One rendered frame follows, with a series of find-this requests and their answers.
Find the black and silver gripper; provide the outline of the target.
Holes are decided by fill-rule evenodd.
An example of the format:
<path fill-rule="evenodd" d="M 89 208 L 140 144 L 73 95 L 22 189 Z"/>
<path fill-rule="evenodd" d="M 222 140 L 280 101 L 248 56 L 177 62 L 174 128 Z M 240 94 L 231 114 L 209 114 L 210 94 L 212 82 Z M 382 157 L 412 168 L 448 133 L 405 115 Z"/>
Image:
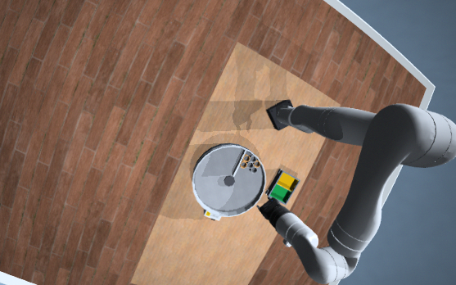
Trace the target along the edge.
<path fill-rule="evenodd" d="M 287 241 L 288 229 L 296 223 L 303 223 L 293 212 L 290 212 L 285 206 L 282 206 L 275 197 L 268 197 L 268 201 L 261 207 L 257 206 L 260 213 L 265 219 L 271 223 L 284 239 L 283 243 L 286 247 L 290 247 L 290 243 Z"/>

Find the grey two-compartment sorting bin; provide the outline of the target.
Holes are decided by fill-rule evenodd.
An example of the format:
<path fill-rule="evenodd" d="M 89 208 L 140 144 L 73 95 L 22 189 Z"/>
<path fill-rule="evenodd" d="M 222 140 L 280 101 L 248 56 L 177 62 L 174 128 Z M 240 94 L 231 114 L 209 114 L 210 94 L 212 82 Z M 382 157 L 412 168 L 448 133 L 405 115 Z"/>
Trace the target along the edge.
<path fill-rule="evenodd" d="M 277 197 L 279 202 L 286 205 L 293 192 L 296 190 L 299 182 L 300 180 L 298 178 L 288 174 L 284 170 L 279 169 L 265 194 L 270 198 Z"/>

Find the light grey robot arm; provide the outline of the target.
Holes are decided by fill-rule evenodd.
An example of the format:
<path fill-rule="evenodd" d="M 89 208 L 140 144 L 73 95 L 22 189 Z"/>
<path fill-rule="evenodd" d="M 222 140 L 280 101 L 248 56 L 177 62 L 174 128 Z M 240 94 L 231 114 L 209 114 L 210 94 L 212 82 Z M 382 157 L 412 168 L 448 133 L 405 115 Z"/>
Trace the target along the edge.
<path fill-rule="evenodd" d="M 287 231 L 306 273 L 320 284 L 354 271 L 379 228 L 383 190 L 399 165 L 427 168 L 456 157 L 456 124 L 406 104 L 386 106 L 377 114 L 348 107 L 282 106 L 277 120 L 305 133 L 363 145 L 345 203 L 327 233 L 330 246 L 317 248 L 317 235 L 303 223 Z"/>

